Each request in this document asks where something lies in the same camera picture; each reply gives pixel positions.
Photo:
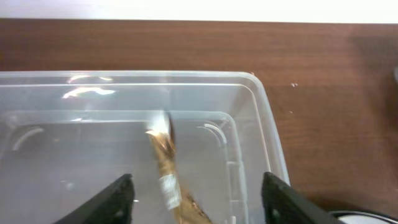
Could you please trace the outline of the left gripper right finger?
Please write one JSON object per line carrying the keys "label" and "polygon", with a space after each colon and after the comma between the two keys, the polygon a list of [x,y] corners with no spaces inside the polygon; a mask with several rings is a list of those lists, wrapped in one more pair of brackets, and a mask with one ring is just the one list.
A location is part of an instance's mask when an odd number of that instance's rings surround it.
{"label": "left gripper right finger", "polygon": [[271,172],[264,173],[261,197],[266,224],[342,223]]}

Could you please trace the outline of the round black tray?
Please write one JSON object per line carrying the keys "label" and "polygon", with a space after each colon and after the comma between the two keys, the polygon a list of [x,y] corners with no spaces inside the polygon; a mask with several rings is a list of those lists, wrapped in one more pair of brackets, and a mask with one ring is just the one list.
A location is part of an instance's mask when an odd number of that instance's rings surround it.
{"label": "round black tray", "polygon": [[329,212],[329,214],[346,224],[397,224],[396,218],[388,217],[379,213],[340,210]]}

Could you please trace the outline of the clear plastic bin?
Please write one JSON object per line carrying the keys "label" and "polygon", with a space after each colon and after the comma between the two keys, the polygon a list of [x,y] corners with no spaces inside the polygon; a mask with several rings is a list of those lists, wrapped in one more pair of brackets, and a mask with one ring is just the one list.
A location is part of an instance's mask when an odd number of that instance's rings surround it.
{"label": "clear plastic bin", "polygon": [[289,180],[262,83],[245,72],[1,73],[1,222],[54,223],[124,174],[134,223],[173,223],[146,129],[174,127],[178,179],[213,223],[263,223],[262,177]]}

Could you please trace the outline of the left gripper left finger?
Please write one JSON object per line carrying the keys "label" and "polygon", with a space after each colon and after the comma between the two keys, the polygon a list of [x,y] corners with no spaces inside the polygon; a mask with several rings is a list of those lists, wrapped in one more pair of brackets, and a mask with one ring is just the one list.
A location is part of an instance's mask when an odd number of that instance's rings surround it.
{"label": "left gripper left finger", "polygon": [[132,175],[124,174],[55,224],[131,224],[134,198]]}

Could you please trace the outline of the brown snack wrapper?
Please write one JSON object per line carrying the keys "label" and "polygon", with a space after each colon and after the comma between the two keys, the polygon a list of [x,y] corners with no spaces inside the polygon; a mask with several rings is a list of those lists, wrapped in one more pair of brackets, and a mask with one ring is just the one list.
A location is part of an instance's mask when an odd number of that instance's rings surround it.
{"label": "brown snack wrapper", "polygon": [[174,128],[166,111],[157,111],[147,125],[146,134],[154,149],[159,170],[159,184],[167,210],[177,223],[206,223],[211,220],[178,180]]}

